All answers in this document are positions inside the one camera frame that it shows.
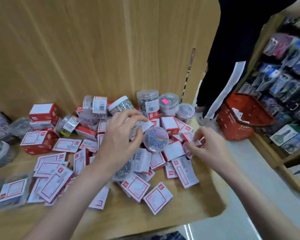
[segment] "clear plastic jar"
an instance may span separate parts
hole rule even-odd
[[[190,104],[182,103],[179,104],[179,110],[176,113],[176,117],[182,122],[188,124],[195,115],[195,112],[195,109]]]
[[[143,143],[151,152],[162,152],[169,143],[169,135],[164,128],[153,126],[144,133]]]
[[[120,170],[116,171],[116,173],[112,177],[112,181],[123,181],[125,177],[133,172],[133,160],[130,159]]]
[[[0,168],[4,167],[5,165],[9,164],[13,161],[15,156],[15,151],[10,145],[4,141],[1,141],[2,149],[0,151]]]
[[[143,114],[159,110],[159,91],[156,89],[142,90],[136,93],[140,112]]]
[[[29,117],[17,119],[10,124],[10,133],[20,139],[23,139],[26,133],[33,131],[33,128],[30,126],[30,122],[31,119]]]
[[[93,120],[107,118],[107,98],[87,95],[83,99],[82,113]]]
[[[125,109],[133,109],[132,102],[128,99],[127,96],[120,97],[118,100],[114,101],[109,105],[108,110],[112,115],[116,112],[124,111]]]
[[[160,111],[165,116],[175,116],[179,110],[179,97],[174,93],[165,93],[159,97]]]
[[[78,124],[78,118],[72,114],[68,114],[66,117],[63,118],[62,121],[60,121],[56,128],[56,131],[68,137],[75,130]]]

